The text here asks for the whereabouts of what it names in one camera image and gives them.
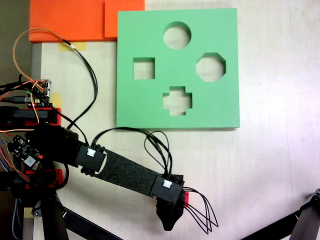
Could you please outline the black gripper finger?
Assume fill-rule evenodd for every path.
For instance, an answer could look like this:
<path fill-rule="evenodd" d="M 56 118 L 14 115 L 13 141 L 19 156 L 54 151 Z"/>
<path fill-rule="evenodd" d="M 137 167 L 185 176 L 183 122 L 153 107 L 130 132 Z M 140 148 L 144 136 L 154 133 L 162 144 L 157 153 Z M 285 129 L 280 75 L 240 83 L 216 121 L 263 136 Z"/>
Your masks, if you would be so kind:
<path fill-rule="evenodd" d="M 173 230 L 176 222 L 181 218 L 180 215 L 172 215 L 172 214 L 165 214 L 159 217 L 163 226 L 163 229 L 167 232 Z"/>

